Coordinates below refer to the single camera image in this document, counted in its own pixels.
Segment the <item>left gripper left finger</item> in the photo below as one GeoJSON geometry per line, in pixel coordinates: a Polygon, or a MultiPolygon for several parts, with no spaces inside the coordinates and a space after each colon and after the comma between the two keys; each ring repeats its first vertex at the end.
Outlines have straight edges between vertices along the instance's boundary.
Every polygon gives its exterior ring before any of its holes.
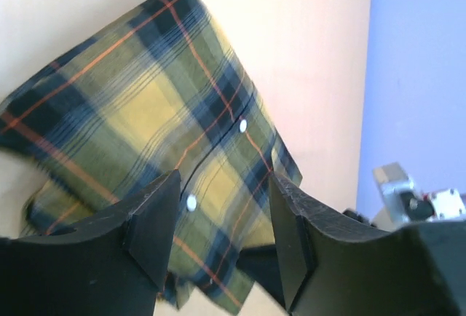
{"type": "Polygon", "coordinates": [[[181,178],[47,236],[1,239],[3,315],[151,315],[173,244],[181,178]]]}

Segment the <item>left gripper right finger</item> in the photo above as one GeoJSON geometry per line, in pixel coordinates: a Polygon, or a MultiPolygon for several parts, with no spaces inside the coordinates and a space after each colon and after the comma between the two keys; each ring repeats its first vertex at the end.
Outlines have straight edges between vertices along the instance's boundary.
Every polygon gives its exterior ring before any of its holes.
{"type": "Polygon", "coordinates": [[[463,315],[465,223],[386,232],[321,203],[283,175],[269,201],[290,315],[463,315]]]}

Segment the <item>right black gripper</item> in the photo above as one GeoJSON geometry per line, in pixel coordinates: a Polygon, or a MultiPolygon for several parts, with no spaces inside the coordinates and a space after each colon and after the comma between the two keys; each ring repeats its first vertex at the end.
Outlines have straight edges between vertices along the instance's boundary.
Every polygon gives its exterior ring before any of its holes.
{"type": "Polygon", "coordinates": [[[364,215],[360,214],[359,212],[353,209],[346,209],[343,212],[345,216],[344,220],[344,227],[346,229],[362,229],[363,227],[372,227],[376,228],[377,225],[373,224],[366,218],[364,215]]]}

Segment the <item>yellow plaid long sleeve shirt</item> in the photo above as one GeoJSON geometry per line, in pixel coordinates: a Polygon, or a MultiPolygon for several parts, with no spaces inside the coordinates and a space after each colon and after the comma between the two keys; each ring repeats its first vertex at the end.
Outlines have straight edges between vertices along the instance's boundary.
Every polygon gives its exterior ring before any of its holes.
{"type": "Polygon", "coordinates": [[[231,315],[253,281],[240,251],[274,242],[268,175],[302,176],[202,0],[146,0],[43,67],[1,103],[1,147],[48,180],[23,235],[50,234],[169,170],[181,204],[160,297],[194,289],[231,315]]]}

